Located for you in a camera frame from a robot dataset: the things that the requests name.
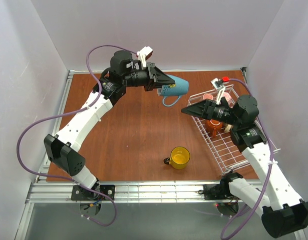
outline dish rack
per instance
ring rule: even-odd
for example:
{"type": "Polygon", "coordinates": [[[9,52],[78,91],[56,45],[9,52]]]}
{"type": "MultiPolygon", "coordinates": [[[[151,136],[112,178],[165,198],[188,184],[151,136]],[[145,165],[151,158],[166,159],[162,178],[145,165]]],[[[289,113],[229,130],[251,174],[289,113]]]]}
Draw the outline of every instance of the dish rack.
{"type": "MultiPolygon", "coordinates": [[[[232,107],[235,104],[235,102],[239,97],[233,87],[234,85],[227,85],[225,88],[225,92],[229,93],[230,96],[232,97],[229,103],[230,107],[232,107]]],[[[190,96],[188,100],[188,106],[201,101],[204,94],[212,94],[214,96],[214,99],[216,99],[217,91],[210,90],[190,96]]],[[[237,146],[235,146],[234,143],[232,142],[229,132],[228,133],[224,132],[225,129],[224,126],[220,131],[217,132],[216,137],[211,137],[211,134],[209,132],[206,132],[205,130],[206,120],[195,116],[192,116],[192,118],[200,134],[204,138],[207,146],[213,153],[222,174],[225,174],[231,170],[241,169],[250,165],[250,163],[246,160],[246,158],[239,152],[237,146]]],[[[259,123],[257,121],[255,122],[257,126],[261,129],[259,123]]],[[[277,148],[273,144],[273,150],[275,154],[280,150],[280,148],[277,148]]]]}

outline red object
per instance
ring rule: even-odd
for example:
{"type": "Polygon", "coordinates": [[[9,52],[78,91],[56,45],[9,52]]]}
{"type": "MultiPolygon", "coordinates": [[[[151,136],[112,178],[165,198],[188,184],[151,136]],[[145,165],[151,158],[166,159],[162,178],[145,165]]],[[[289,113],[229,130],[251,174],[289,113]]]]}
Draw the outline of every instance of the red object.
{"type": "Polygon", "coordinates": [[[223,80],[224,83],[229,82],[229,77],[225,76],[225,77],[222,78],[222,80],[223,80]]]}

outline wooden table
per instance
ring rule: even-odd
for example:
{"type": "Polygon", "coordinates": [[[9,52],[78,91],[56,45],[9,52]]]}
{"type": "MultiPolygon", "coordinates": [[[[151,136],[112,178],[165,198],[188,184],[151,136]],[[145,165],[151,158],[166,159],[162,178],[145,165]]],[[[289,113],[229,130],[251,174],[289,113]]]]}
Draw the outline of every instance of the wooden table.
{"type": "MultiPolygon", "coordinates": [[[[221,171],[198,131],[191,116],[180,110],[189,96],[212,89],[210,81],[228,76],[243,79],[241,71],[170,72],[189,81],[188,94],[173,107],[164,107],[157,90],[144,92],[131,87],[86,137],[79,153],[86,166],[101,181],[194,181],[218,180],[221,171]],[[163,163],[174,147],[186,147],[191,159],[183,170],[163,163]]],[[[75,74],[70,87],[65,113],[81,108],[95,85],[89,74],[75,74]]],[[[236,92],[246,90],[234,83],[236,92]]],[[[63,128],[72,118],[64,117],[63,128]]],[[[257,178],[251,166],[238,171],[247,179],[257,178]]],[[[66,176],[53,163],[49,174],[66,176]]],[[[60,181],[48,178],[47,181],[60,181]]]]}

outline orange mug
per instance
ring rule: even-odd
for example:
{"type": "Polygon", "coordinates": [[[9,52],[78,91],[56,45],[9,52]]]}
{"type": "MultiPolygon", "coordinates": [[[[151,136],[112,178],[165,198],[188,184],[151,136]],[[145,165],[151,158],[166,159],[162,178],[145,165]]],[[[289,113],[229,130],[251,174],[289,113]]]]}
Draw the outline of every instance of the orange mug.
{"type": "Polygon", "coordinates": [[[217,131],[222,128],[223,124],[216,120],[206,120],[206,128],[212,134],[212,138],[216,137],[217,131]]]}

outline cable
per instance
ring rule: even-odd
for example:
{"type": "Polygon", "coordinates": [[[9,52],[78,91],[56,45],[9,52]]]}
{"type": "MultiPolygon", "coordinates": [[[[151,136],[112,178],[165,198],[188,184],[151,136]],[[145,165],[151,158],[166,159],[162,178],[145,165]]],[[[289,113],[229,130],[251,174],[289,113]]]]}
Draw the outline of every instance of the cable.
{"type": "MultiPolygon", "coordinates": [[[[86,65],[87,65],[87,68],[88,68],[88,71],[90,73],[90,75],[95,79],[95,81],[97,82],[98,86],[99,86],[99,93],[97,95],[97,97],[95,98],[95,100],[89,105],[89,107],[92,107],[96,102],[97,100],[99,99],[100,95],[101,95],[101,92],[102,92],[102,86],[101,86],[101,83],[100,81],[98,80],[98,78],[93,74],[90,66],[89,66],[89,56],[90,54],[98,49],[98,48],[102,48],[102,47],[114,47],[114,48],[118,48],[118,49],[122,49],[122,50],[126,50],[126,51],[129,51],[125,48],[122,48],[122,47],[119,47],[119,46],[115,46],[115,45],[101,45],[101,46],[97,46],[93,49],[91,49],[88,53],[87,53],[87,56],[86,56],[86,65]]],[[[35,125],[39,124],[39,123],[42,123],[42,122],[45,122],[45,121],[48,121],[48,120],[52,120],[52,119],[56,119],[56,118],[62,118],[62,117],[66,117],[66,116],[70,116],[70,115],[74,115],[74,114],[77,114],[77,113],[80,113],[80,112],[83,112],[87,109],[87,107],[84,107],[82,109],[79,109],[79,110],[76,110],[76,111],[72,111],[72,112],[68,112],[68,113],[63,113],[63,114],[60,114],[60,115],[55,115],[55,116],[50,116],[50,117],[46,117],[46,118],[43,118],[43,119],[40,119],[36,122],[34,122],[33,124],[30,124],[27,128],[25,128],[25,130],[20,134],[19,138],[18,138],[18,141],[17,141],[17,146],[16,146],[16,152],[17,152],[17,159],[18,159],[18,162],[19,164],[22,166],[22,168],[24,170],[26,170],[27,172],[31,173],[31,174],[34,174],[34,175],[39,175],[39,176],[43,176],[43,177],[49,177],[49,178],[59,178],[59,179],[65,179],[65,180],[68,180],[68,181],[71,181],[71,182],[74,182],[76,184],[78,184],[80,187],[92,192],[92,193],[95,193],[95,194],[98,194],[98,195],[101,195],[105,198],[107,198],[109,201],[112,202],[113,204],[113,207],[115,209],[115,213],[114,213],[114,217],[113,219],[109,222],[109,223],[102,223],[102,222],[99,222],[95,219],[92,219],[91,217],[88,217],[88,219],[92,220],[93,222],[101,225],[101,226],[104,226],[104,227],[107,227],[109,225],[111,225],[115,219],[116,219],[116,216],[117,216],[117,206],[115,204],[115,202],[107,195],[101,193],[101,192],[98,192],[98,191],[95,191],[95,190],[92,190],[92,189],[89,189],[87,188],[86,186],[82,185],[82,184],[79,184],[77,182],[75,182],[73,179],[71,179],[70,177],[66,177],[66,176],[60,176],[60,175],[52,175],[52,174],[44,174],[44,173],[40,173],[40,172],[36,172],[36,171],[33,171],[31,169],[29,169],[28,167],[26,167],[26,165],[24,164],[21,156],[20,156],[20,144],[21,144],[21,141],[23,139],[23,137],[25,136],[25,134],[32,128],[34,127],[35,125]]]]}
{"type": "MultiPolygon", "coordinates": [[[[246,88],[246,90],[248,91],[249,95],[252,96],[252,94],[251,94],[250,90],[248,89],[246,83],[244,83],[243,81],[241,81],[241,80],[239,80],[239,79],[235,79],[235,78],[230,78],[229,80],[230,80],[230,81],[234,81],[234,82],[238,82],[238,83],[242,84],[242,85],[246,88]]],[[[268,147],[269,147],[269,152],[270,152],[269,160],[272,162],[272,161],[273,161],[273,154],[274,154],[274,153],[273,153],[273,147],[272,147],[272,145],[271,145],[271,143],[270,143],[270,141],[269,141],[269,137],[268,137],[268,135],[267,135],[265,129],[263,128],[262,123],[261,123],[261,121],[260,121],[259,118],[258,118],[258,121],[259,121],[259,125],[260,125],[261,128],[263,129],[264,135],[265,135],[265,137],[266,137],[266,140],[267,140],[267,143],[268,143],[268,147]]],[[[254,205],[254,207],[252,208],[251,212],[248,214],[247,218],[246,218],[246,219],[238,226],[238,228],[237,228],[235,231],[233,231],[229,236],[224,237],[225,231],[227,230],[228,226],[234,221],[234,219],[238,216],[238,214],[236,214],[233,218],[231,218],[231,219],[228,221],[228,223],[225,225],[225,227],[223,228],[223,230],[222,230],[222,232],[221,232],[221,234],[220,234],[220,238],[221,238],[222,240],[229,240],[229,239],[231,239],[231,238],[232,238],[233,236],[235,236],[235,235],[246,225],[246,223],[251,219],[251,217],[252,217],[253,214],[255,213],[255,211],[256,211],[256,209],[257,209],[257,207],[258,207],[260,201],[262,200],[262,198],[263,198],[263,196],[264,196],[264,194],[265,194],[265,190],[266,190],[266,187],[267,187],[268,182],[269,182],[269,177],[270,177],[271,171],[272,171],[272,164],[270,164],[270,165],[268,166],[268,172],[267,172],[267,176],[266,176],[265,181],[264,181],[264,185],[263,185],[262,191],[260,192],[260,195],[259,195],[259,197],[258,197],[258,199],[257,199],[257,201],[256,201],[256,203],[255,203],[255,205],[254,205]]]]}

